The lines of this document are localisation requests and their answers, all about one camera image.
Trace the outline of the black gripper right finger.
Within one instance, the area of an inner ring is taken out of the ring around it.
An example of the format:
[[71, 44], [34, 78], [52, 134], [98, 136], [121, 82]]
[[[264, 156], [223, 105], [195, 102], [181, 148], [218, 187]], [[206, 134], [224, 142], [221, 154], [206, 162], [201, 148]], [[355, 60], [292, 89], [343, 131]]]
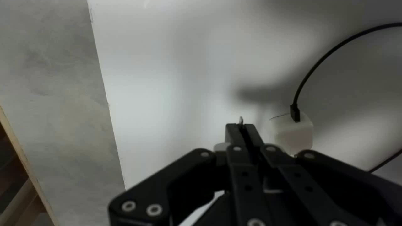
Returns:
[[317, 151], [291, 157], [265, 144], [253, 124], [242, 132], [264, 190], [277, 192], [301, 226], [402, 226], [400, 185]]

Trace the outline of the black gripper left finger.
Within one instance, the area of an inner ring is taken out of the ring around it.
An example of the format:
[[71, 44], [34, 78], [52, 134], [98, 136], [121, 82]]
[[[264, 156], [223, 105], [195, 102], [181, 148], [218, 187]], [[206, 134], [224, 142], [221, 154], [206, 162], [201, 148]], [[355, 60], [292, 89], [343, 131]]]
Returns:
[[179, 226], [200, 207], [194, 226], [268, 226], [258, 170], [264, 142], [253, 124], [225, 127], [224, 151], [198, 148], [118, 195], [111, 226]]

